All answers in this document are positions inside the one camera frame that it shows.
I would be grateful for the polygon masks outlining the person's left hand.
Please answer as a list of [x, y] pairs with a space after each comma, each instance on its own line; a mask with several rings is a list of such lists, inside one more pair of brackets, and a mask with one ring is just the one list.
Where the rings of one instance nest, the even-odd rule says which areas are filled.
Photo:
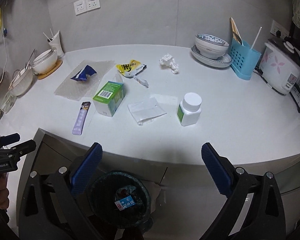
[[0, 209], [6, 210], [9, 207], [9, 190], [7, 188], [7, 174], [3, 173], [0, 177]]

